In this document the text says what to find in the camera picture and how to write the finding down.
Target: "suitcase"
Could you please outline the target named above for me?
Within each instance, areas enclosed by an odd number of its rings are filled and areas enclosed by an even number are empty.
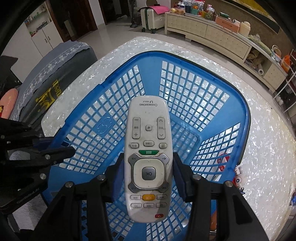
[[[152,8],[141,9],[142,32],[151,30],[154,34],[157,29],[165,26],[165,14],[157,14]]]

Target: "drawer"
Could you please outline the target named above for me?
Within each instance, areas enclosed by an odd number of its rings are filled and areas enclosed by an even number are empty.
[[[277,89],[281,83],[285,80],[285,75],[278,69],[277,66],[272,64],[263,78],[272,85],[274,89]]]
[[[242,41],[212,26],[207,27],[205,38],[226,48],[242,59],[245,57],[249,49],[249,46]]]
[[[168,15],[168,28],[175,28],[204,38],[207,25],[192,19]]]

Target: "blue plastic basket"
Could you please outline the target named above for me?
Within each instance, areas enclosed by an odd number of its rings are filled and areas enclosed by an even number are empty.
[[[103,173],[124,152],[128,106],[138,95],[164,98],[169,106],[173,150],[181,160],[211,181],[234,178],[250,128],[245,99],[214,73],[177,56],[151,51],[138,54],[97,85],[72,111],[51,144],[69,142],[76,154],[50,171],[43,193],[51,202],[63,184],[87,182]],[[219,162],[225,169],[220,170]],[[124,187],[106,204],[114,240],[181,240],[191,204],[184,203],[173,182],[169,216],[158,223],[135,223],[127,215]],[[86,204],[82,210],[83,240],[87,240]]]

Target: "pink cloth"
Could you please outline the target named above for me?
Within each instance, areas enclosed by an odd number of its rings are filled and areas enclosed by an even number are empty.
[[[162,14],[165,12],[169,12],[170,9],[166,6],[151,6],[150,8],[154,9],[157,14]]]

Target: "white remote control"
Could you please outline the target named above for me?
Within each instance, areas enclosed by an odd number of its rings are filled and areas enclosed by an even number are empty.
[[[164,220],[170,210],[173,147],[168,106],[157,96],[132,99],[124,147],[128,215],[135,222]]]

